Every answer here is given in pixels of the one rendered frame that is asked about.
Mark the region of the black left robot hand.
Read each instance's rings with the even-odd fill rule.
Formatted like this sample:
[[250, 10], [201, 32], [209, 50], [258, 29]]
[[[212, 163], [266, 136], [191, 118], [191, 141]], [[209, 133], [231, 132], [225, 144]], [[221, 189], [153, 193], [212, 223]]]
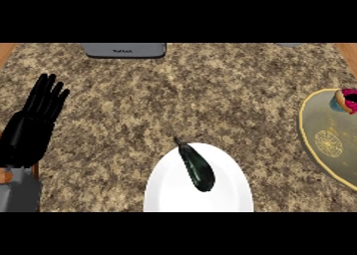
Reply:
[[55, 121], [70, 90], [55, 74], [42, 74], [24, 108], [12, 115], [0, 135], [0, 167], [30, 167], [46, 153]]

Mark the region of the dark green eggplant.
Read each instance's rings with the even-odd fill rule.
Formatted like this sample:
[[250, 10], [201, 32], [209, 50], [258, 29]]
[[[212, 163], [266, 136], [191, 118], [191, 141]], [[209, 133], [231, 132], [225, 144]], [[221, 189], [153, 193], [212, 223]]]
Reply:
[[176, 137], [175, 143], [191, 183], [200, 192], [209, 192], [215, 185], [212, 167], [188, 143], [182, 142]]

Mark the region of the olive plate with yellow rim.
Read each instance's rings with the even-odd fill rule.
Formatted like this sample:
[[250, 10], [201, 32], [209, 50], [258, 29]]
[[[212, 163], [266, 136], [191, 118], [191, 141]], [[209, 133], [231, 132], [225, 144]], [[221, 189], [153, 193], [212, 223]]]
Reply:
[[327, 174], [357, 190], [357, 114], [334, 104], [336, 89], [321, 89], [303, 100], [297, 113], [299, 138]]

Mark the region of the white oval bowl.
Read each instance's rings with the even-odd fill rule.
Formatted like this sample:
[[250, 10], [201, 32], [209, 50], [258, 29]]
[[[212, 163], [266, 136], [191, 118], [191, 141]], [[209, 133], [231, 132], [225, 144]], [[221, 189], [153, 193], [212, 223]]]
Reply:
[[194, 142], [190, 146], [213, 170], [213, 188], [207, 192], [197, 190], [188, 177], [179, 149], [173, 148], [151, 172], [144, 211], [252, 212], [250, 187], [235, 160], [221, 148], [207, 143]]

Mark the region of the pink frosted cupcake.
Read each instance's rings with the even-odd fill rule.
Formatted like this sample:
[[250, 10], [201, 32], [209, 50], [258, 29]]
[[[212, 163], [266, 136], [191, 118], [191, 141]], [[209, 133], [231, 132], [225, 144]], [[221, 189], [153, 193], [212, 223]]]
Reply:
[[357, 114], [357, 103], [348, 101], [345, 96], [349, 94], [357, 94], [355, 89], [340, 89], [334, 92], [333, 98], [330, 100], [330, 108], [336, 112], [345, 112], [349, 115]]

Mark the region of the grey flat appliance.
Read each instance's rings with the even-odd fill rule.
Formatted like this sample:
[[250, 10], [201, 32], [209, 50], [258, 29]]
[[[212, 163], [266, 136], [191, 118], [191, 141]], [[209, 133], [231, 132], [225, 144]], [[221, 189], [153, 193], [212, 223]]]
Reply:
[[166, 55], [166, 43], [83, 43], [86, 55], [92, 58], [161, 58]]

